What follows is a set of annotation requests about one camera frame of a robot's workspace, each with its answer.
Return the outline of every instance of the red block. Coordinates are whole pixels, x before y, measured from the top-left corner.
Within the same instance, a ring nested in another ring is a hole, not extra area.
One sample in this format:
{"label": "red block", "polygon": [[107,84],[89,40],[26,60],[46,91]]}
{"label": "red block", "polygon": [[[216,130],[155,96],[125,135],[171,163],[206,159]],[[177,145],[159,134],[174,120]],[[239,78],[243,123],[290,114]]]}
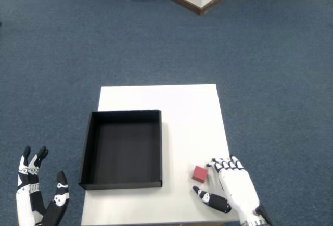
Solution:
{"label": "red block", "polygon": [[192,179],[204,183],[206,180],[208,174],[208,170],[204,169],[202,167],[196,166],[196,168],[194,169],[193,175],[192,175]]}

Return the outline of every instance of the black box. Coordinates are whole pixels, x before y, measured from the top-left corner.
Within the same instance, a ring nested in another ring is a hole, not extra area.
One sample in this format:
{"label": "black box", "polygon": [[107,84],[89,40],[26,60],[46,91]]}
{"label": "black box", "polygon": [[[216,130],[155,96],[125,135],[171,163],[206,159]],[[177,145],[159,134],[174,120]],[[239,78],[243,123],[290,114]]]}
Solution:
{"label": "black box", "polygon": [[86,190],[162,187],[161,111],[92,112],[79,185]]}

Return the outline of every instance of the blue carpet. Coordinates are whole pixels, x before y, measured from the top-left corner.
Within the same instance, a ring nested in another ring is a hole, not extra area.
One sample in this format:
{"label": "blue carpet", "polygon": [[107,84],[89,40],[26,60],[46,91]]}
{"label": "blue carpet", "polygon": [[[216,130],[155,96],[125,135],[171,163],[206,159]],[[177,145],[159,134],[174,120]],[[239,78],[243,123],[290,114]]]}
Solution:
{"label": "blue carpet", "polygon": [[333,0],[224,0],[202,17],[170,0],[0,0],[0,20],[2,225],[17,225],[26,145],[49,148],[45,201],[65,171],[61,225],[80,225],[101,86],[201,83],[276,225],[333,225]]}

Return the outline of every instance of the gray carpet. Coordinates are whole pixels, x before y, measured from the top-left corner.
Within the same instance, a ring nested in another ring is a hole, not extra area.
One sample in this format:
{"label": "gray carpet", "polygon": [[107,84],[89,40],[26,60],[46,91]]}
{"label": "gray carpet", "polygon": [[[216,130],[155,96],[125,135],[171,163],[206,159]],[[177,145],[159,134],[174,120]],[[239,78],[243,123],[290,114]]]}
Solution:
{"label": "gray carpet", "polygon": [[170,0],[0,0],[0,20],[2,225],[17,224],[26,145],[49,148],[45,202],[65,171],[61,225],[80,225],[101,86],[201,83],[276,225],[333,225],[333,0],[224,0],[202,17]]}

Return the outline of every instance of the black tray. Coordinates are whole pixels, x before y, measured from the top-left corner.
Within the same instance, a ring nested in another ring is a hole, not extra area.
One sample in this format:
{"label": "black tray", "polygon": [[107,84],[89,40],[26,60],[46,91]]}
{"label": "black tray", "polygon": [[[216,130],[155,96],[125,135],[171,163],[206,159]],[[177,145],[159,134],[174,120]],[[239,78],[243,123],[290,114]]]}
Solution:
{"label": "black tray", "polygon": [[79,185],[86,190],[162,187],[160,110],[92,112]]}

